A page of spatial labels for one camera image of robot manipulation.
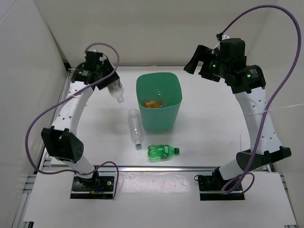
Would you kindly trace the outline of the clear bottle red label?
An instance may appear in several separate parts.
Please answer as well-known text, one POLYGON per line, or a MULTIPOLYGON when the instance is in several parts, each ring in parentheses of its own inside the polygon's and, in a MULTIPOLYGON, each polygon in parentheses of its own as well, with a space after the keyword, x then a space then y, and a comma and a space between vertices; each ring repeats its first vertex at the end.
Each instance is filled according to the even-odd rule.
POLYGON ((124 93, 124 87, 120 81, 120 79, 117 79, 110 83, 107 86, 107 89, 110 93, 110 95, 117 99, 118 103, 122 103, 124 101, 123 93, 124 93))

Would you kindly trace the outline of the clear unlabelled plastic bottle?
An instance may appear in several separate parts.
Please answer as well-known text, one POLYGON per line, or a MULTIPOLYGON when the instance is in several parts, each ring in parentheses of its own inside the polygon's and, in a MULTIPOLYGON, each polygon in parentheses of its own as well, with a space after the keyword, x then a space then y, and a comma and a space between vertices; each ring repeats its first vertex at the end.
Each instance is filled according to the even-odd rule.
POLYGON ((128 122, 131 133, 132 142, 137 148, 142 147, 143 142, 143 129, 138 109, 130 109, 128 111, 128 122))

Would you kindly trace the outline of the orange plastic bottle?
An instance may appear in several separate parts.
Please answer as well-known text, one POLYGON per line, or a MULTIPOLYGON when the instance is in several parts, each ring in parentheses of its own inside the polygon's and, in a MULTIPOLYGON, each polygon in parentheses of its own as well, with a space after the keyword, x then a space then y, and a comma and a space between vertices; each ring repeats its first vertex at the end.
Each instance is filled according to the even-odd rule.
POLYGON ((161 108, 163 107, 164 103, 157 100, 149 100, 149 101, 145 101, 144 105, 146 108, 161 108))

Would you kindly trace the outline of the green soda bottle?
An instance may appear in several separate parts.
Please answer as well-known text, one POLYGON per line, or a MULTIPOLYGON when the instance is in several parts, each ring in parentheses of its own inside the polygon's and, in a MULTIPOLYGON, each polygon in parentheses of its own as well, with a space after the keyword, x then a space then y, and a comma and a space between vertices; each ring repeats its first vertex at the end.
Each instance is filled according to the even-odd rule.
POLYGON ((152 162, 169 160, 179 155, 180 149, 170 145, 150 145, 148 147, 148 159, 152 162))

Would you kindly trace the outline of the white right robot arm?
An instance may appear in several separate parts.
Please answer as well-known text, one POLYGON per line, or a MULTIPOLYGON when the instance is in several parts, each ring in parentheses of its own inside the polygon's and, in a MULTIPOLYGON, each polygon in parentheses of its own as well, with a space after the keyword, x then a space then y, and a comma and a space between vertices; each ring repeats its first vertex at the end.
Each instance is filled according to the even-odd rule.
POLYGON ((246 122, 250 148, 238 152, 236 158, 216 168, 212 174, 214 186, 226 189, 231 179, 244 171, 252 171, 275 163, 292 155, 277 137, 271 116, 266 112, 266 81, 262 69, 247 65, 245 43, 241 39, 220 42, 220 47, 211 49, 198 45, 184 71, 193 74, 202 62, 199 72, 202 78, 219 82, 224 80, 238 101, 246 122))

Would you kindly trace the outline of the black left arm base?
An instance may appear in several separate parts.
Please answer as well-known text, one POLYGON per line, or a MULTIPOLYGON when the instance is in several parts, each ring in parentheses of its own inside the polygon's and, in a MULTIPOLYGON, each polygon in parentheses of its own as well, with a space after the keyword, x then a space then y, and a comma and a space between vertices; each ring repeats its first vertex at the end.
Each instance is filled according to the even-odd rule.
POLYGON ((115 196, 117 178, 99 172, 91 179, 73 177, 70 198, 81 200, 112 200, 115 196))

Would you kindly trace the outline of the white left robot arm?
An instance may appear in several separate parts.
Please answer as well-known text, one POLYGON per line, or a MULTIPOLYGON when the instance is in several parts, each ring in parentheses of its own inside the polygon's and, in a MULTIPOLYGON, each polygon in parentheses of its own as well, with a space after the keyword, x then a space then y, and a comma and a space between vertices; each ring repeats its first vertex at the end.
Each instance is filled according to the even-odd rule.
POLYGON ((95 166, 83 155, 84 144, 77 138, 77 127, 84 107, 95 88, 103 89, 118 83, 119 76, 107 57, 87 60, 73 72, 69 81, 66 101, 49 128, 43 128, 41 137, 48 154, 65 163, 72 172, 83 179, 89 190, 98 188, 100 179, 95 166))

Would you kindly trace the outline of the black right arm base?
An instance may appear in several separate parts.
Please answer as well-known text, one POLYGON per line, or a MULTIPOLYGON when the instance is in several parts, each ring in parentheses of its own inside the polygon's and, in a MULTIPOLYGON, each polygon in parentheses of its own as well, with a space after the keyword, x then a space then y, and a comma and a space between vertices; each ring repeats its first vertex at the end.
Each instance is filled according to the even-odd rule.
POLYGON ((194 180, 199 185, 200 201, 236 201, 245 200, 243 188, 240 185, 236 190, 228 195, 224 195, 221 189, 225 182, 216 180, 215 174, 211 175, 195 175, 194 180))

